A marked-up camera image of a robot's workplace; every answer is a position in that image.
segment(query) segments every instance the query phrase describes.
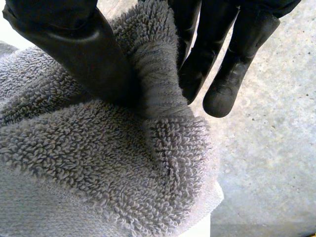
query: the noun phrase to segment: black rubber glove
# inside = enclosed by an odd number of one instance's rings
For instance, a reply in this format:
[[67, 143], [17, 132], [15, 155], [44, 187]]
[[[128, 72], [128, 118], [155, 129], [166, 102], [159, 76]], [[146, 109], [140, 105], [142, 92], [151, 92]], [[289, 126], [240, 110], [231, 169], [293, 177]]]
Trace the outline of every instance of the black rubber glove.
[[[236, 19], [225, 58], [203, 100], [209, 115], [221, 118], [229, 114], [255, 54], [280, 24], [277, 17], [288, 14], [299, 2], [168, 0], [179, 35], [179, 84], [188, 104], [195, 100]], [[187, 58], [199, 13], [197, 40]]]
[[92, 95], [133, 106], [140, 85], [97, 0], [6, 0], [4, 18]]

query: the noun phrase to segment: gray towel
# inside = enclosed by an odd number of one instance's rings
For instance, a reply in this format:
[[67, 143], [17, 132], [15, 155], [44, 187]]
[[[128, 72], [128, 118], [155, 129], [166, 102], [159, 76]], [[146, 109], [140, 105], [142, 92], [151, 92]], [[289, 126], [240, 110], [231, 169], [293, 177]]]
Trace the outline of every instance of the gray towel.
[[39, 48], [0, 59], [0, 236], [177, 236], [221, 202], [172, 10], [140, 2], [111, 25], [142, 82], [136, 110], [90, 98]]

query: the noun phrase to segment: gray concrete surface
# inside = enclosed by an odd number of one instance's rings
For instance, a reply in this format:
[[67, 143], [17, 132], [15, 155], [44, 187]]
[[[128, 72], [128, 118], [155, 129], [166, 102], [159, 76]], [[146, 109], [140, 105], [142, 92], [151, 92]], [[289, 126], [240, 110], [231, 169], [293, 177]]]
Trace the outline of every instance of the gray concrete surface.
[[[98, 6], [113, 17], [135, 2], [99, 0]], [[202, 100], [230, 32], [191, 105], [196, 115], [209, 120], [222, 159], [219, 181], [225, 200], [212, 214], [212, 237], [300, 237], [316, 232], [315, 5], [315, 0], [302, 0], [281, 19], [253, 61], [232, 112], [212, 118], [204, 113]]]

